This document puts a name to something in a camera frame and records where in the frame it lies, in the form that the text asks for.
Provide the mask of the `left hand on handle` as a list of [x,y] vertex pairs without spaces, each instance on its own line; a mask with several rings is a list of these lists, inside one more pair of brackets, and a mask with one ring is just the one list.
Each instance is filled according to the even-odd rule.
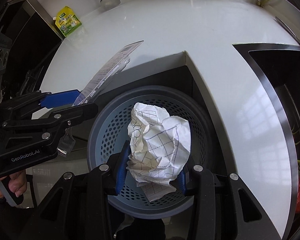
[[[24,194],[27,190],[27,180],[26,180],[26,171],[19,171],[17,173],[10,175],[10,181],[8,184],[8,188],[11,192],[13,192],[16,197]],[[3,194],[0,191],[0,198],[3,198]]]

